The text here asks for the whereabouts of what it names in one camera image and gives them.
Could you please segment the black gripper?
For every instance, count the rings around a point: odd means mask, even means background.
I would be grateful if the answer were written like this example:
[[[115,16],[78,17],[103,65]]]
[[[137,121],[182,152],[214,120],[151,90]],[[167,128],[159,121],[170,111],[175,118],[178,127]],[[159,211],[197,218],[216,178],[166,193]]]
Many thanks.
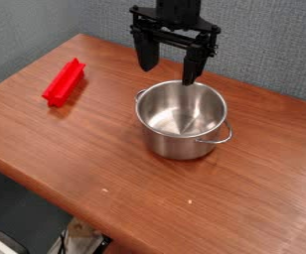
[[[208,57],[217,49],[221,28],[201,17],[202,0],[154,0],[153,7],[134,5],[130,26],[138,63],[149,71],[159,61],[159,44],[186,49],[182,84],[190,85],[202,74]]]

